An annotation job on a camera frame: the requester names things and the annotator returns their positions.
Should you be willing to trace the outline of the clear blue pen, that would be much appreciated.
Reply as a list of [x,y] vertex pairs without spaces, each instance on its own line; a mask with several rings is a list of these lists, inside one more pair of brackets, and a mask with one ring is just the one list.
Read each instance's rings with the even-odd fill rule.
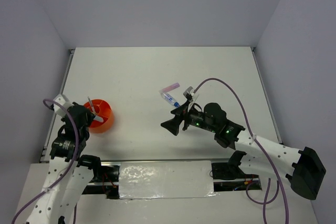
[[91,107],[92,112],[93,112],[94,114],[96,114],[96,110],[95,110],[95,108],[94,108],[94,105],[93,105],[93,103],[92,103],[90,97],[87,96],[87,99],[88,99],[88,102],[89,102],[89,105],[90,105],[90,107]]

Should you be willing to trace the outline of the clear spray bottle blue cap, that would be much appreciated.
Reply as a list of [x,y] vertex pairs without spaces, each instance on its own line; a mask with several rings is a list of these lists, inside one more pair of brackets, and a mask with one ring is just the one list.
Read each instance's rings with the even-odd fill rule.
[[180,106],[180,104],[167,92],[160,91],[160,95],[167,103],[174,106],[175,108],[178,108]]

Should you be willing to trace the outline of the pink purple highlighter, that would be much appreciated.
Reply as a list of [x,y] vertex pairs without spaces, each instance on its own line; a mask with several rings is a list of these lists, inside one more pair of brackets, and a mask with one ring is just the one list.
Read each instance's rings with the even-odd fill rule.
[[170,91],[172,91],[172,90],[174,90],[176,88],[179,88],[179,87],[180,87],[180,84],[178,82],[176,82],[176,83],[174,83],[174,84],[172,84],[172,85],[170,85],[170,86],[168,86],[166,88],[163,88],[162,92],[170,92]]

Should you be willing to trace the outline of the blue capped highlighter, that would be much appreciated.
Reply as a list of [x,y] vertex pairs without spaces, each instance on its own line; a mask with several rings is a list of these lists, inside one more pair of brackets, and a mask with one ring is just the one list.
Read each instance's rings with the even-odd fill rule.
[[97,121],[99,123],[104,123],[104,118],[98,115],[95,115],[93,118],[94,121]]

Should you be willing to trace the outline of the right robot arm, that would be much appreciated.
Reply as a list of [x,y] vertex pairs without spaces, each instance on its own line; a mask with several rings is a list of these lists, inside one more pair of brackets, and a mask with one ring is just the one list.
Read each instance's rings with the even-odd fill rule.
[[247,130],[226,117],[217,103],[208,103],[202,111],[185,102],[171,111],[173,118],[161,127],[177,136],[180,125],[214,133],[214,140],[223,148],[234,150],[228,161],[233,177],[258,175],[289,185],[299,196],[315,200],[326,174],[317,152],[309,147],[300,150],[275,143],[260,136],[251,136]]

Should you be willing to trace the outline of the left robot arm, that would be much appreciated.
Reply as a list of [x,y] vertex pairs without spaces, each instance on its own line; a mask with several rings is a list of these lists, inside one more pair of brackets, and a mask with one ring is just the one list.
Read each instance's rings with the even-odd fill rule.
[[43,188],[30,201],[34,208],[26,222],[75,223],[82,192],[90,181],[98,181],[103,174],[99,157],[82,155],[95,115],[61,94],[44,100],[44,104],[49,102],[49,108],[61,117],[63,124],[51,146]]

